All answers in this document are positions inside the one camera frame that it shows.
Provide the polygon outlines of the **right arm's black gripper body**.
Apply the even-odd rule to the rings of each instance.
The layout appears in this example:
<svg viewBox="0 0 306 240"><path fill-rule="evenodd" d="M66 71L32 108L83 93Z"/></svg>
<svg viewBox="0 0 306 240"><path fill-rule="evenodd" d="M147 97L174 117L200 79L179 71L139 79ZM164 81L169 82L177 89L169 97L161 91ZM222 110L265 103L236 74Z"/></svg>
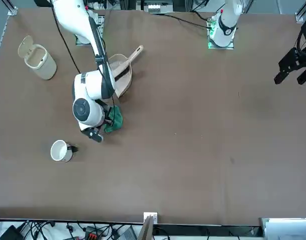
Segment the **right arm's black gripper body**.
<svg viewBox="0 0 306 240"><path fill-rule="evenodd" d="M115 117L110 117L110 113L113 112L115 113L115 107L114 106L110 106L110 105L102 105L103 111L104 111L104 120L102 125L109 125L112 126L114 121L115 121Z"/></svg>

